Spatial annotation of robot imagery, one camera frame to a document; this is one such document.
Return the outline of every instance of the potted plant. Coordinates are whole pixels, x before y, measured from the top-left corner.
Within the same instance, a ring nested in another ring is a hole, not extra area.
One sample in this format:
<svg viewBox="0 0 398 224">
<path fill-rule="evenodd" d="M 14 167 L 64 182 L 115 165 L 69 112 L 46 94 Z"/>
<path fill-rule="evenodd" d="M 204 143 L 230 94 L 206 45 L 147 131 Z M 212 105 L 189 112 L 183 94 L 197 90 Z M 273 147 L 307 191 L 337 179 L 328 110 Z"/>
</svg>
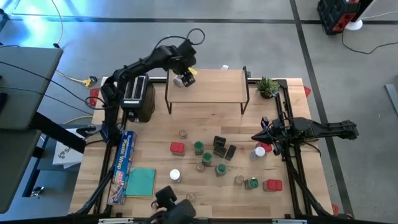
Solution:
<svg viewBox="0 0 398 224">
<path fill-rule="evenodd" d="M 266 77 L 262 77 L 260 81 L 257 82 L 257 90 L 260 91 L 260 95 L 269 99 L 275 97 L 278 94 L 279 84 Z"/>
</svg>

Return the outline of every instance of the concrete floor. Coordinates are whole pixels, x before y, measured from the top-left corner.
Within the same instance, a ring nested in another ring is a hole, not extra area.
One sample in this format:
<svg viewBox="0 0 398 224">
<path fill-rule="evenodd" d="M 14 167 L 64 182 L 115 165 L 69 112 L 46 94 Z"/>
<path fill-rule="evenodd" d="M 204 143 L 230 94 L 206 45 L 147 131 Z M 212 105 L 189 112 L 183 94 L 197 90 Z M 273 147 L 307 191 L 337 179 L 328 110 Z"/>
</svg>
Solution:
<svg viewBox="0 0 398 224">
<path fill-rule="evenodd" d="M 0 1 L 0 7 L 14 15 L 40 14 L 56 16 L 51 1 Z M 317 0 L 295 0 L 303 20 L 318 19 Z M 289 0 L 55 0 L 61 15 L 104 17 L 105 22 L 64 22 L 60 45 L 64 49 L 58 69 L 70 76 L 103 77 L 123 64 L 146 56 L 154 44 L 166 35 L 185 35 L 200 27 L 206 33 L 203 45 L 197 46 L 196 68 L 230 68 L 246 65 L 253 77 L 299 77 L 311 83 L 302 54 L 296 26 L 291 24 L 242 23 L 181 23 L 117 22 L 110 18 L 179 18 L 179 19 L 283 19 L 292 20 Z M 398 2 L 378 0 L 367 16 L 398 11 Z M 40 17 L 24 16 L 24 21 L 8 21 L 0 32 L 0 42 L 7 45 L 52 47 L 61 32 L 59 22 Z M 398 20 L 389 14 L 373 20 Z M 397 115 L 384 89 L 385 83 L 397 83 L 398 45 L 376 50 L 372 55 L 360 55 L 341 44 L 341 36 L 326 36 L 320 25 L 304 24 L 303 33 L 310 60 L 330 122 L 350 119 L 357 123 L 359 138 L 347 141 L 334 138 L 355 217 L 362 220 L 398 223 L 398 174 L 395 150 L 398 129 Z M 398 39 L 397 25 L 365 25 L 357 32 L 346 32 L 345 42 L 354 49 L 371 50 L 377 45 Z M 162 70 L 151 76 L 165 76 Z M 87 96 L 88 89 L 54 75 L 53 80 L 65 85 L 79 96 Z M 47 94 L 90 111 L 81 102 L 57 86 L 50 85 Z M 314 120 L 319 121 L 314 95 L 308 98 Z M 62 108 L 63 113 L 55 113 Z M 45 98 L 39 111 L 58 123 L 85 114 Z M 331 168 L 326 144 L 320 142 L 323 168 L 331 200 L 340 205 L 340 196 Z M 0 220 L 50 217 L 68 212 L 76 176 L 73 174 L 40 174 L 40 184 L 51 186 L 47 194 L 37 198 L 17 195 L 10 210 Z M 17 212 L 21 207 L 32 212 Z"/>
</svg>

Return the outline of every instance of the white cylinder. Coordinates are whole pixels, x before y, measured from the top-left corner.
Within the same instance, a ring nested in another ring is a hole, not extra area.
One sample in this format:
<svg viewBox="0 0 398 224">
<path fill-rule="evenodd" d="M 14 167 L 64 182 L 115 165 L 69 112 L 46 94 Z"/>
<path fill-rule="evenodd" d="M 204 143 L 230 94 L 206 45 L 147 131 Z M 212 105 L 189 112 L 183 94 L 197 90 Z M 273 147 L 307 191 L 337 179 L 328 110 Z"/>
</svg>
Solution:
<svg viewBox="0 0 398 224">
<path fill-rule="evenodd" d="M 170 171 L 170 179 L 172 179 L 172 181 L 179 183 L 181 182 L 181 173 L 178 169 L 174 169 Z"/>
<path fill-rule="evenodd" d="M 263 147 L 259 146 L 250 153 L 250 159 L 252 161 L 255 161 L 265 155 L 266 155 L 266 150 Z"/>
</svg>

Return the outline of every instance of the black desk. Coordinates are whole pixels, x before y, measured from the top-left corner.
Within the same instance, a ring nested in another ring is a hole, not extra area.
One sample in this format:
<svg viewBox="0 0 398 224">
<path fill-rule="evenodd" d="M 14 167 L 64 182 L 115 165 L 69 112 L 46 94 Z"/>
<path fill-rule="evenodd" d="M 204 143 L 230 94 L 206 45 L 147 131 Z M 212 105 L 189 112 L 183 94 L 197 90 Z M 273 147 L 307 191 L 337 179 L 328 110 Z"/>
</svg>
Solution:
<svg viewBox="0 0 398 224">
<path fill-rule="evenodd" d="M 0 213 L 10 207 L 40 134 L 38 130 L 0 130 Z"/>
<path fill-rule="evenodd" d="M 0 48 L 0 61 L 51 79 L 62 52 L 62 49 L 3 47 Z M 50 84 L 48 80 L 1 63 L 0 71 L 2 75 L 0 91 L 9 95 L 6 105 L 0 113 L 0 129 L 38 129 L 64 145 L 81 153 L 84 152 L 85 142 L 83 140 L 37 112 L 43 94 Z M 1 87 L 34 90 L 40 94 Z"/>
<path fill-rule="evenodd" d="M 0 62 L 24 68 L 48 79 L 52 78 L 61 55 L 61 49 L 0 48 Z M 41 133 L 81 153 L 84 153 L 86 142 L 37 112 L 43 94 L 49 86 L 48 80 L 1 63 L 0 75 L 2 75 L 0 92 L 9 95 L 0 113 L 0 178 L 2 181 L 0 213 L 4 213 L 14 198 L 30 158 L 43 156 L 44 150 L 36 147 Z M 40 94 L 2 87 L 33 90 Z M 29 183 L 33 184 L 25 188 L 24 195 L 30 195 L 32 191 L 31 188 L 39 174 L 36 171 L 38 165 L 39 163 L 35 165 L 34 173 L 30 176 L 32 181 Z"/>
</svg>

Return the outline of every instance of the green cloth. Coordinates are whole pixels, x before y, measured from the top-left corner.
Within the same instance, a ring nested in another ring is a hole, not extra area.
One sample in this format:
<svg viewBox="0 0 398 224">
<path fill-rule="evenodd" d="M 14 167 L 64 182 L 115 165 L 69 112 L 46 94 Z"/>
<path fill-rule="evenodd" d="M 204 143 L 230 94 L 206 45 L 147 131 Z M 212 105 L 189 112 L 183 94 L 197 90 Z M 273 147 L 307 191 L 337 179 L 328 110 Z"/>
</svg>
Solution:
<svg viewBox="0 0 398 224">
<path fill-rule="evenodd" d="M 155 170 L 133 167 L 127 182 L 127 197 L 151 197 L 155 185 Z"/>
</svg>

